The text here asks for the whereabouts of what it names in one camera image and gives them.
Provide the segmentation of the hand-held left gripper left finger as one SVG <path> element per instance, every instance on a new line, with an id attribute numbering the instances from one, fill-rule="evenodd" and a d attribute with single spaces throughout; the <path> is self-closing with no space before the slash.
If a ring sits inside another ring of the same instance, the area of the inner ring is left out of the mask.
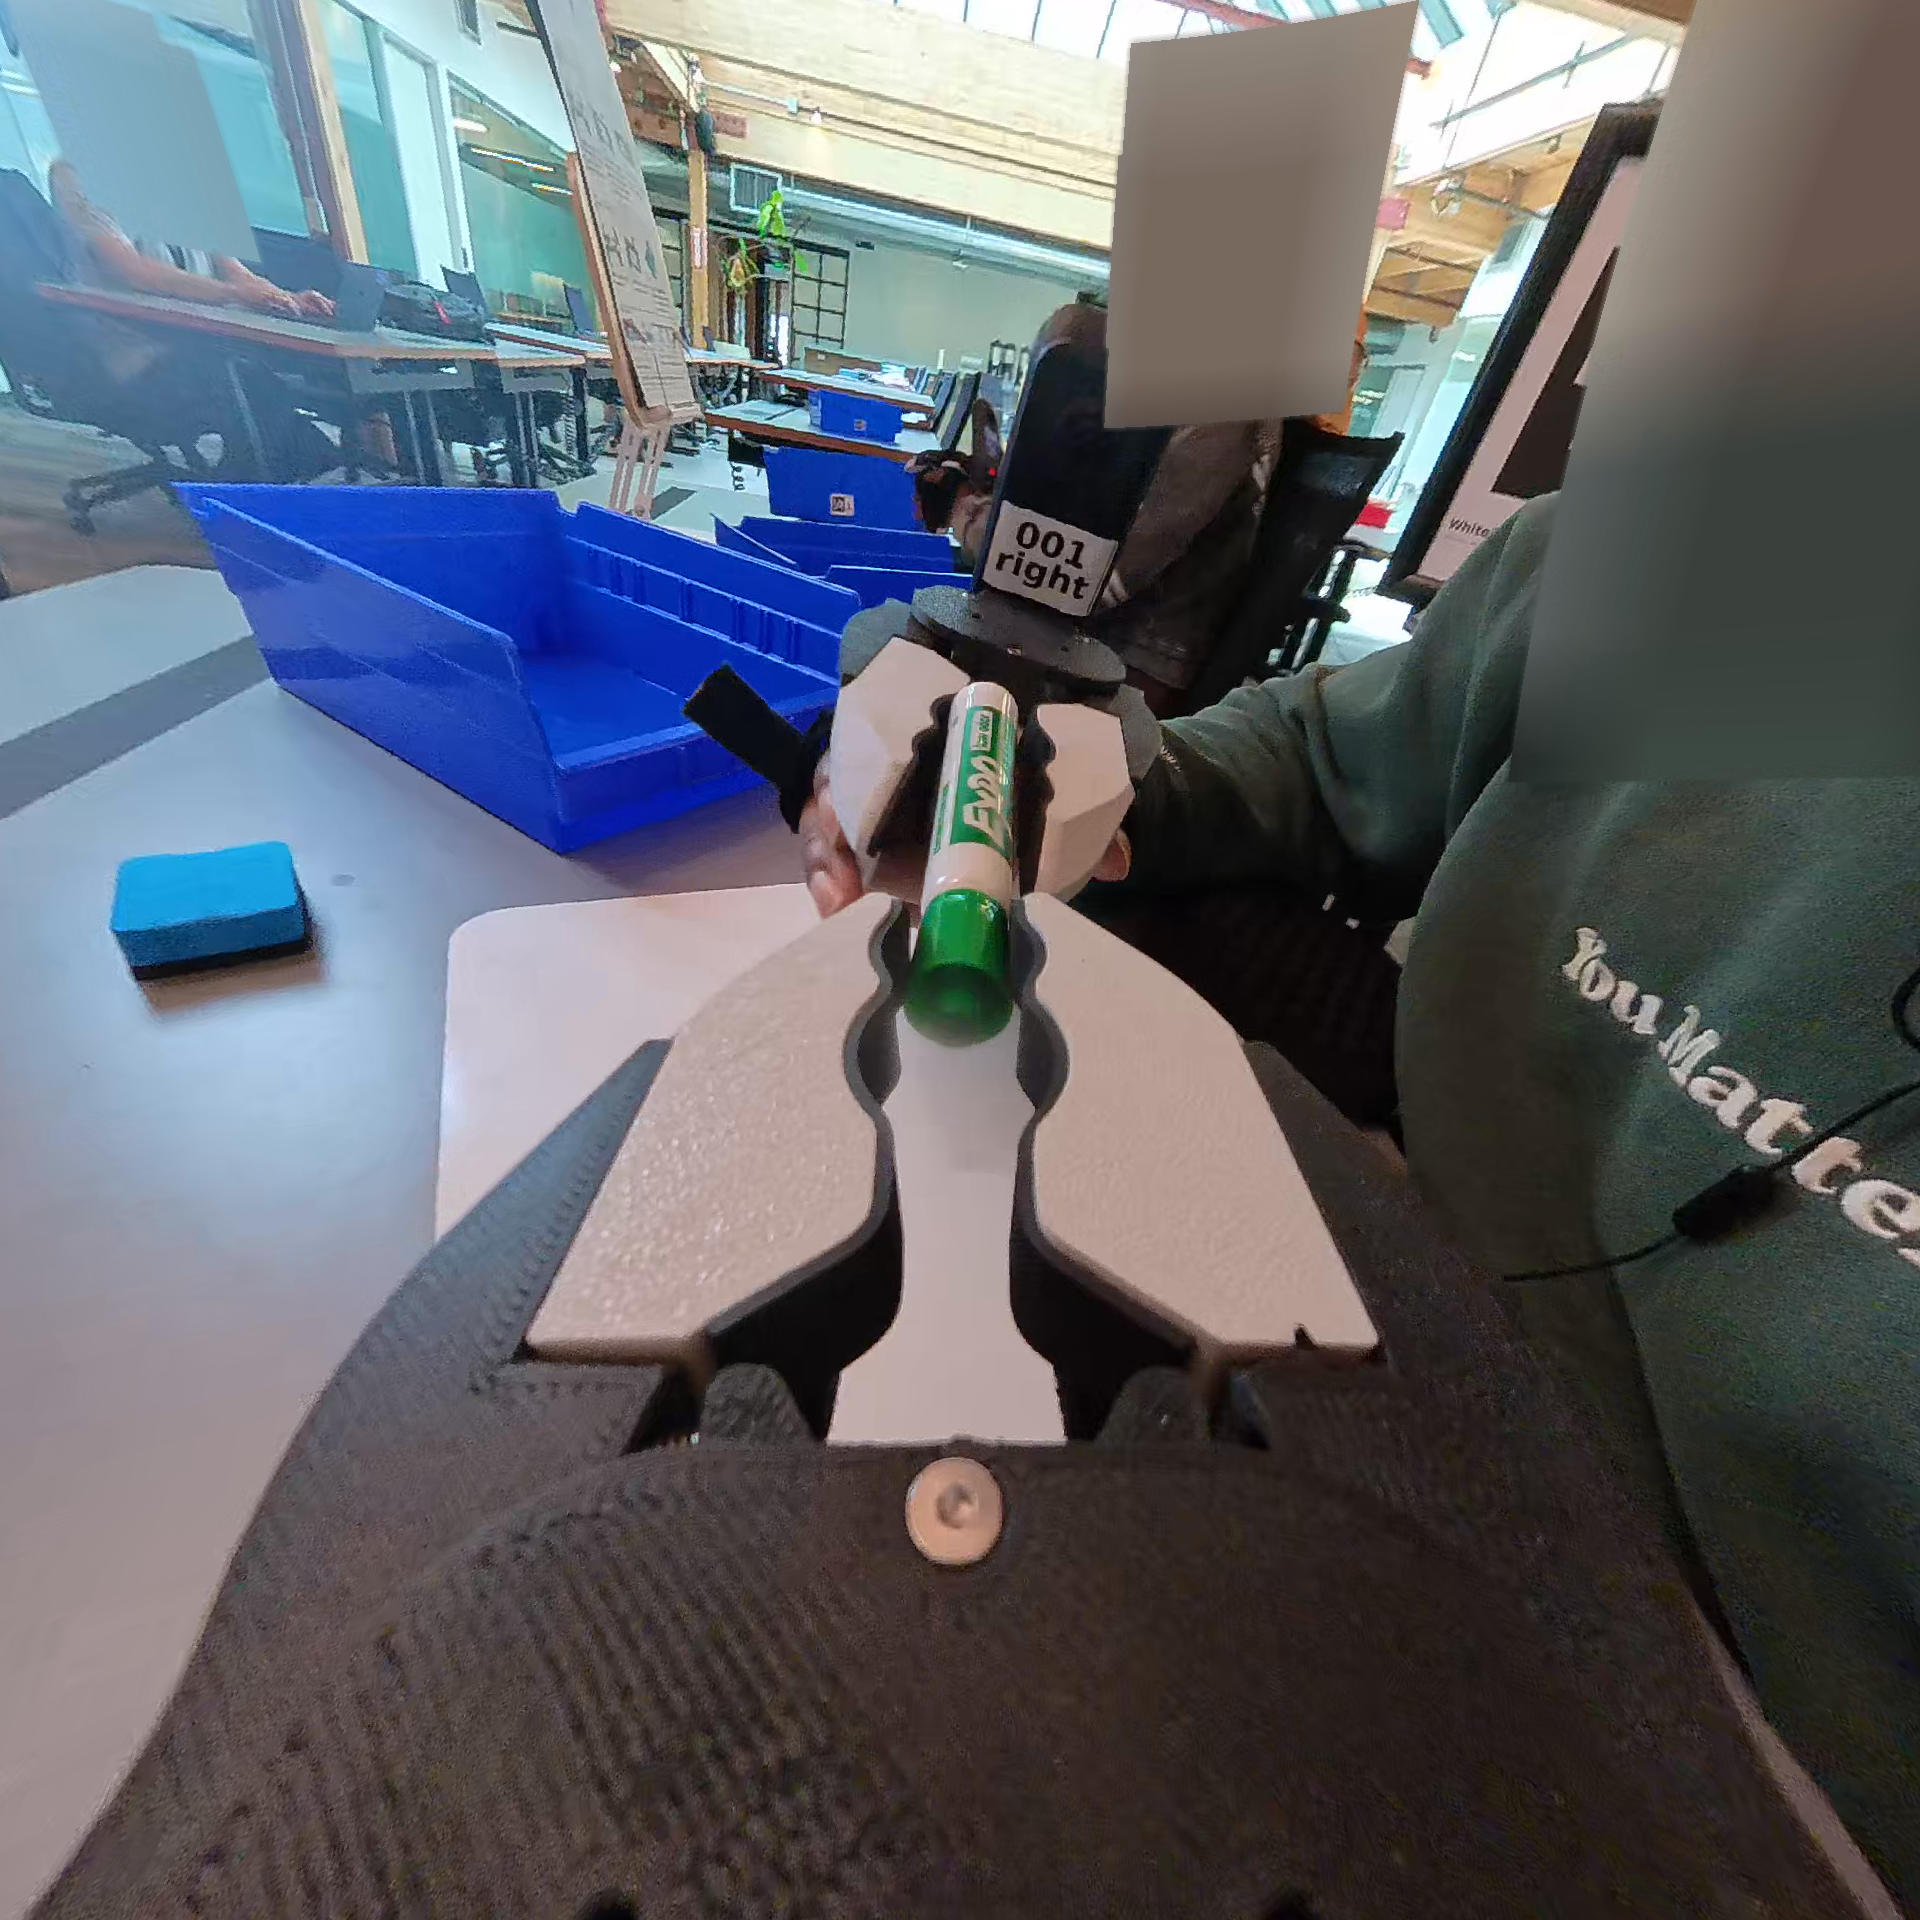
<path id="1" fill-rule="evenodd" d="M 897 1322 L 906 909 L 863 896 L 735 974 L 668 1043 L 527 1331 L 533 1358 L 778 1374 L 829 1424 Z"/>

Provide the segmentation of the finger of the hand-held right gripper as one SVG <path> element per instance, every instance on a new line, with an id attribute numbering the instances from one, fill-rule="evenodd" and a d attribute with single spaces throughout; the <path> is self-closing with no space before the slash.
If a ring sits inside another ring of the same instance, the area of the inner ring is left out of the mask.
<path id="1" fill-rule="evenodd" d="M 1021 896 L 1077 896 L 1137 799 L 1124 725 L 1095 706 L 1035 706 L 1021 727 Z"/>
<path id="2" fill-rule="evenodd" d="M 885 643 L 842 686 L 826 755 L 826 795 L 867 891 L 918 901 L 931 799 L 963 672 L 918 643 Z"/>

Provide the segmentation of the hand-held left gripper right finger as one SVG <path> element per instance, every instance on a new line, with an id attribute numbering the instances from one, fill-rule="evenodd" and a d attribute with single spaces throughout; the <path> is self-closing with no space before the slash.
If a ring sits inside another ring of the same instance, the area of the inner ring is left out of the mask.
<path id="1" fill-rule="evenodd" d="M 1355 1365 L 1380 1336 L 1233 1025 L 1055 896 L 1015 917 L 1011 1306 L 1065 1424 L 1139 1374 L 1202 1411 L 1273 1361 Z"/>

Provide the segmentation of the green dry-erase marker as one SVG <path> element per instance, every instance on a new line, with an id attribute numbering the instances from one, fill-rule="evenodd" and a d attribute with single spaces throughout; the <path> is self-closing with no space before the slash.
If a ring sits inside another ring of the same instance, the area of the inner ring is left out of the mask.
<path id="1" fill-rule="evenodd" d="M 1018 895 L 1015 695 L 967 683 L 950 702 L 941 773 L 927 826 L 921 906 L 979 895 L 1009 906 Z"/>

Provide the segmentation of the green marker cap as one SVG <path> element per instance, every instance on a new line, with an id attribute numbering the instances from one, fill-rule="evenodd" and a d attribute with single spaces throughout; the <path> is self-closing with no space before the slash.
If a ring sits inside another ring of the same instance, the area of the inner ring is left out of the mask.
<path id="1" fill-rule="evenodd" d="M 927 1043 L 964 1050 L 994 1041 L 1015 1010 L 1013 914 L 977 887 L 931 896 L 918 917 L 902 1017 Z"/>

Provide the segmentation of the white whiteboard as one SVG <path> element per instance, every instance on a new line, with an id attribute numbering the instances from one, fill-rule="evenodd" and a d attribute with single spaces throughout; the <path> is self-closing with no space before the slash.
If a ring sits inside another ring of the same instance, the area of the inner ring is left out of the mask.
<path id="1" fill-rule="evenodd" d="M 454 928 L 435 1234 L 446 1234 L 649 1041 L 817 921 L 798 883 L 503 909 Z M 1019 1336 L 1009 1243 L 1019 1023 L 941 1047 L 901 1027 L 885 1112 L 902 1201 L 902 1299 L 842 1374 L 836 1446 L 1065 1439 L 1051 1368 Z"/>

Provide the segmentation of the blue whiteboard eraser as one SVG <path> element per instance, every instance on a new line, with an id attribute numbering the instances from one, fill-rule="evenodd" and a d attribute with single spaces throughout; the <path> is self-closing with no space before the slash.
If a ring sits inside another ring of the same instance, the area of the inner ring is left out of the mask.
<path id="1" fill-rule="evenodd" d="M 107 928 L 135 977 L 246 965 L 314 943 L 294 853 L 277 839 L 129 857 Z"/>

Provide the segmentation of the person's right hand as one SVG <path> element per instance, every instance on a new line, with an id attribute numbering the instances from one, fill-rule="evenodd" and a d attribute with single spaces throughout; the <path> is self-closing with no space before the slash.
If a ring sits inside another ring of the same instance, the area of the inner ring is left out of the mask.
<path id="1" fill-rule="evenodd" d="M 923 856 L 889 856 L 867 873 L 836 818 L 828 786 L 819 785 L 799 810 L 799 864 L 806 895 L 819 914 L 829 919 L 868 891 L 921 904 Z"/>

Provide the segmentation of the blue plastic bin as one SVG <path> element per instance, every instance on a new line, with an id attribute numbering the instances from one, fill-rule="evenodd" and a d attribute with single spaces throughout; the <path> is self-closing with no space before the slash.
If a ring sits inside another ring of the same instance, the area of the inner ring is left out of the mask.
<path id="1" fill-rule="evenodd" d="M 798 571 L 846 587 L 863 609 L 913 602 L 932 586 L 971 587 L 971 568 L 961 565 L 949 536 L 907 533 L 855 521 L 791 517 L 714 519 L 714 543 L 747 560 Z"/>
<path id="2" fill-rule="evenodd" d="M 719 666 L 798 727 L 858 598 L 547 491 L 178 485 L 273 682 L 556 853 L 746 791 Z"/>

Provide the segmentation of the black mesh chair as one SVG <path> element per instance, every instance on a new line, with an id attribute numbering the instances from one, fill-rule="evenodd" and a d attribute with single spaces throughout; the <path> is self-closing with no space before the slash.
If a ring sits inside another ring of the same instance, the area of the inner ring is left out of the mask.
<path id="1" fill-rule="evenodd" d="M 1186 690 L 1181 713 L 1266 680 L 1273 656 L 1286 664 L 1295 656 L 1299 629 L 1330 611 L 1314 587 L 1402 446 L 1403 435 L 1362 439 L 1310 418 L 1284 421 L 1238 602 Z"/>

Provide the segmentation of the framed black-and-white tag sign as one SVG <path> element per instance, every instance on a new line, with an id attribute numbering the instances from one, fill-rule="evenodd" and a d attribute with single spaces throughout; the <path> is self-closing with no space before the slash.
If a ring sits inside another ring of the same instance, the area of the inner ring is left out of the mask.
<path id="1" fill-rule="evenodd" d="M 1380 594 L 1427 607 L 1531 498 L 1557 491 L 1665 98 L 1601 111 L 1439 448 Z"/>

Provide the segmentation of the white standing sign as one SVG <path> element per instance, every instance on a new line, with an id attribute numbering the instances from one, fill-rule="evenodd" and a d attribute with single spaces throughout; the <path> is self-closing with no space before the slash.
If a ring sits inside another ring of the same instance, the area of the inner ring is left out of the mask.
<path id="1" fill-rule="evenodd" d="M 633 123 L 591 2 L 533 2 L 572 138 L 591 289 L 599 297 L 622 430 L 609 507 L 651 519 L 676 425 L 700 421 Z"/>

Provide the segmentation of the wooden office table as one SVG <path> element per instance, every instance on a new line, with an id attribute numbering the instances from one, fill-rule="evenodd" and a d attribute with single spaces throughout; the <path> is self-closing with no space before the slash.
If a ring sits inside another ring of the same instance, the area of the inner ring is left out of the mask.
<path id="1" fill-rule="evenodd" d="M 359 411 L 397 406 L 414 480 L 443 487 L 442 430 L 435 400 L 442 393 L 501 390 L 510 438 L 510 477 L 519 490 L 540 482 L 537 397 L 567 400 L 567 424 L 578 459 L 591 450 L 588 421 L 588 357 L 554 344 L 494 338 L 449 342 L 395 327 L 346 330 L 284 321 L 244 306 L 209 306 L 157 296 L 117 293 L 95 286 L 39 281 L 36 296 L 59 309 L 90 313 L 141 333 L 196 338 L 214 345 L 228 377 L 246 357 L 260 363 L 325 368 Z"/>

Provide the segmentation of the black office chair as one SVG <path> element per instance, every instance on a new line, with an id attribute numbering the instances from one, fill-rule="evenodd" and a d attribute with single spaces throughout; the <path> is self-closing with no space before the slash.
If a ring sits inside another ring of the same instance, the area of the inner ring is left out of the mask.
<path id="1" fill-rule="evenodd" d="M 67 233 L 42 192 L 13 169 L 3 175 L 3 366 L 13 393 L 47 418 L 90 425 L 140 448 L 130 470 L 84 473 L 63 490 L 63 512 L 83 538 L 95 512 L 172 485 L 193 467 L 196 438 L 170 421 L 147 377 L 110 363 L 102 318 L 53 303 L 42 289 L 68 281 Z"/>

